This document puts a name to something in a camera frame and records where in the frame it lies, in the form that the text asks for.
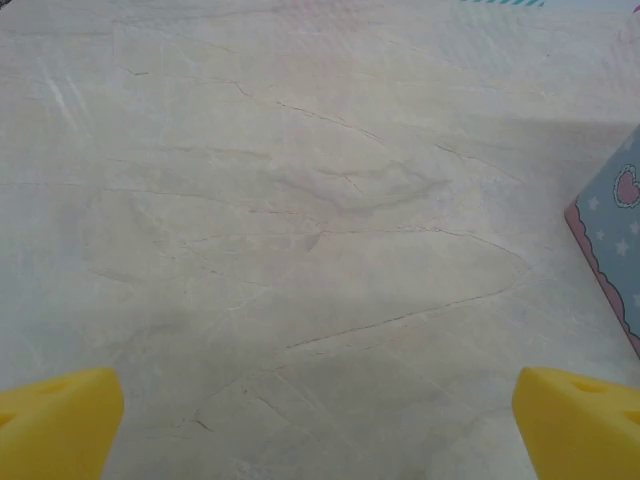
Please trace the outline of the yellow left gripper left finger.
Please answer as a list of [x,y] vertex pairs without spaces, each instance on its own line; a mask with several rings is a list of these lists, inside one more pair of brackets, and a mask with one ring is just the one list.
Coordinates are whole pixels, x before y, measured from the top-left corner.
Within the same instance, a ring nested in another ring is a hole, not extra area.
[[3,479],[99,479],[124,412],[111,368],[1,393]]

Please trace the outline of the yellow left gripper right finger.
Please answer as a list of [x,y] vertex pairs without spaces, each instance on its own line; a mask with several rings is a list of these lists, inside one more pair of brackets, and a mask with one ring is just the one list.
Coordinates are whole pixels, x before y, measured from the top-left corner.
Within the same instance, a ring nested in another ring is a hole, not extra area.
[[639,478],[638,389],[527,367],[512,411],[539,479]]

